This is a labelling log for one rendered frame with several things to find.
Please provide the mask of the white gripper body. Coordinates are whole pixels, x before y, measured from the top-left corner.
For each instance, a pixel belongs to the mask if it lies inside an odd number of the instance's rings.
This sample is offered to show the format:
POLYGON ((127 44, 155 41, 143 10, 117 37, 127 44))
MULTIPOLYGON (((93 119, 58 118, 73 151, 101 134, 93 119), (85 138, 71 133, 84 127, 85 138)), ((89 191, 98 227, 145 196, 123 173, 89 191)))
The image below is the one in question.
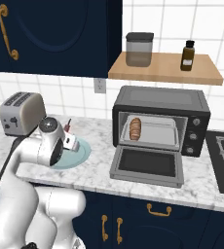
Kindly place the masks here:
POLYGON ((63 141, 63 148, 73 152, 77 152, 80 147, 77 137, 74 134, 70 134, 68 132, 64 132, 64 134, 65 138, 63 141))

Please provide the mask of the silver toaster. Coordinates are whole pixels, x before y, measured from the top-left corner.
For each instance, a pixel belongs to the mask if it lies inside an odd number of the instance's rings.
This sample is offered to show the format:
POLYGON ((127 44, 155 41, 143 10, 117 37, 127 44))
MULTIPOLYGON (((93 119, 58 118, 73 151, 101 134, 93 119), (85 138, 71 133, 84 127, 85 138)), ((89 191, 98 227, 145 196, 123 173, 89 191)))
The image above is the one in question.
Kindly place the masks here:
POLYGON ((44 100, 37 92, 16 92, 0 106, 0 121, 8 136, 29 135, 45 117, 44 100))

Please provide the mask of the baguette bread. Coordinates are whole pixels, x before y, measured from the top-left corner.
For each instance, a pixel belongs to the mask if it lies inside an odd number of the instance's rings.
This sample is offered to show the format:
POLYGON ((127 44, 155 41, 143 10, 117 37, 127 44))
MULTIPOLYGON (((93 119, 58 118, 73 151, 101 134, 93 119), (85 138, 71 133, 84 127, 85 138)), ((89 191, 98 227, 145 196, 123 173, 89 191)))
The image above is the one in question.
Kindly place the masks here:
POLYGON ((137 141, 141 135, 141 120, 134 118, 130 123, 130 140, 137 141))

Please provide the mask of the toaster oven door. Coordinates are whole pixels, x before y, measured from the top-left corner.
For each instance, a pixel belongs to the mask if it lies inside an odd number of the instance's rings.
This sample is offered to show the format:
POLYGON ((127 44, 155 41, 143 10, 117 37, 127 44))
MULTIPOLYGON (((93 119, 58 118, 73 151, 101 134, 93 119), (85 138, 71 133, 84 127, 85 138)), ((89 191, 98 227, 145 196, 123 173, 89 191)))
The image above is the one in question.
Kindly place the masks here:
POLYGON ((118 146, 111 164, 110 177, 181 188, 184 184, 182 157, 179 152, 118 146))

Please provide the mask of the grey oven tray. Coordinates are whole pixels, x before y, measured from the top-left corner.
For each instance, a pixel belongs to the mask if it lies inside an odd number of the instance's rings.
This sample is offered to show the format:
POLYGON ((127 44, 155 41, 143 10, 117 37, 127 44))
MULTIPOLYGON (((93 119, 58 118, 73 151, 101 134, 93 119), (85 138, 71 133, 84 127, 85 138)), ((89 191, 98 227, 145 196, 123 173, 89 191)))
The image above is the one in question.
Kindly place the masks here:
POLYGON ((178 130, 173 118, 159 116, 128 115, 121 130, 121 145, 178 151, 178 130), (137 141, 130 140, 130 123, 134 118, 141 120, 141 135, 137 141))

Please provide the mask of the black toaster oven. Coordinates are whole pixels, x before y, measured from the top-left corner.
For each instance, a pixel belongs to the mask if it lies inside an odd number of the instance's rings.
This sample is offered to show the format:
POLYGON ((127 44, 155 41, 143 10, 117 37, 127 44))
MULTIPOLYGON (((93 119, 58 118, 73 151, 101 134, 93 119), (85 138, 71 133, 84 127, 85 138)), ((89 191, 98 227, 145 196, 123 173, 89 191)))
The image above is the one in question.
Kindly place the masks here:
POLYGON ((151 87, 123 86, 112 109, 113 145, 120 144, 121 130, 128 115, 159 116, 173 118, 178 130, 182 156, 198 157, 201 154, 205 133, 210 119, 210 111, 205 95, 194 89, 163 89, 151 87), (199 118, 201 124, 193 125, 193 120, 199 118), (197 140, 191 140, 189 134, 198 135, 197 140), (194 154, 186 152, 187 147, 194 148, 194 154))

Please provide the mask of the light blue plate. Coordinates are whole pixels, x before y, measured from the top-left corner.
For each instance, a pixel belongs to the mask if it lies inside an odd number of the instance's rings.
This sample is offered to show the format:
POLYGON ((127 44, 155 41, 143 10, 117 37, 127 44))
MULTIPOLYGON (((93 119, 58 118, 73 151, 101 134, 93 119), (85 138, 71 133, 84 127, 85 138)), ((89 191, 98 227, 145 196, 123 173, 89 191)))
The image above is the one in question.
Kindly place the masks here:
POLYGON ((71 151, 64 149, 60 160, 52 166, 52 169, 69 169, 78 166, 85 162, 92 151, 90 144, 78 137, 77 141, 79 142, 79 148, 77 151, 71 151))

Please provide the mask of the glass jar with black lid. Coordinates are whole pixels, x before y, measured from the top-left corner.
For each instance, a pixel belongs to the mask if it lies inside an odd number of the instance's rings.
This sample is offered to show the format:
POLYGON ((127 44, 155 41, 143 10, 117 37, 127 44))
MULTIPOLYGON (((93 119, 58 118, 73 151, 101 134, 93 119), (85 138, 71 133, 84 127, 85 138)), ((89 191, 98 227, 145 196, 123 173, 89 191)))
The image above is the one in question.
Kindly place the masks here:
POLYGON ((126 39, 127 66, 148 67, 152 59, 154 34, 152 32, 130 32, 126 39))

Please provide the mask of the brown bottle with black cap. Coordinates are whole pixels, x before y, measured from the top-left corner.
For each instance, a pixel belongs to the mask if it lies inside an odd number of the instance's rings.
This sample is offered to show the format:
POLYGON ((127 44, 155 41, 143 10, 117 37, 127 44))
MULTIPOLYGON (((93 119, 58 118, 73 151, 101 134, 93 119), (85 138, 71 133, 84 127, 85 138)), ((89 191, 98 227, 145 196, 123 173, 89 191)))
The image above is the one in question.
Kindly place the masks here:
POLYGON ((191 71, 194 55, 195 55, 195 42, 193 40, 187 40, 186 46, 183 48, 183 53, 181 57, 180 70, 181 71, 191 71))

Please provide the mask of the navy lower cabinet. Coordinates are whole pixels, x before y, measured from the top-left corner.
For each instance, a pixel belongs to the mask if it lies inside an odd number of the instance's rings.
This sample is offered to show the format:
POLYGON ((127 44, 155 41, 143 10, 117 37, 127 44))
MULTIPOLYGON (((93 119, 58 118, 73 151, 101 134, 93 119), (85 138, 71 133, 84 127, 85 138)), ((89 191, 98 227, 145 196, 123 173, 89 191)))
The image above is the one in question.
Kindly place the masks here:
POLYGON ((86 249, 224 249, 224 212, 161 203, 137 198, 85 192, 87 201, 83 214, 73 220, 77 235, 86 249), (148 213, 166 212, 169 217, 148 213), (102 240, 101 216, 107 216, 102 240), (117 243, 117 218, 123 218, 121 236, 117 243))

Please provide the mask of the white wall outlet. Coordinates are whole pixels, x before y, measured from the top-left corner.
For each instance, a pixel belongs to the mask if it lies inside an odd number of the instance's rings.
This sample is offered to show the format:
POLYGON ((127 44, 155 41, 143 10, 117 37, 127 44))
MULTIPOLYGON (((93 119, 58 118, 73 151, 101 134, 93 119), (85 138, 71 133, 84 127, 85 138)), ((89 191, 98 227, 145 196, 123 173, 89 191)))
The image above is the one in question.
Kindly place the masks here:
POLYGON ((94 78, 93 88, 95 93, 106 93, 106 80, 102 78, 94 78))

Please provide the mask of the wooden wall shelf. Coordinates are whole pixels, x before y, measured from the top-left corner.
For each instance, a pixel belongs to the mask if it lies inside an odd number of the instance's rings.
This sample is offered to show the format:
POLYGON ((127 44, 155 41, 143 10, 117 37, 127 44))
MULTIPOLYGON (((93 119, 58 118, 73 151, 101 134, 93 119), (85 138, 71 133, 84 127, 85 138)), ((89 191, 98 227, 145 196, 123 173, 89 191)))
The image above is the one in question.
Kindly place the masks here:
POLYGON ((192 70, 180 70, 180 53, 152 53, 148 67, 130 67, 121 52, 108 72, 109 79, 222 86, 223 77, 207 54, 196 54, 192 70))

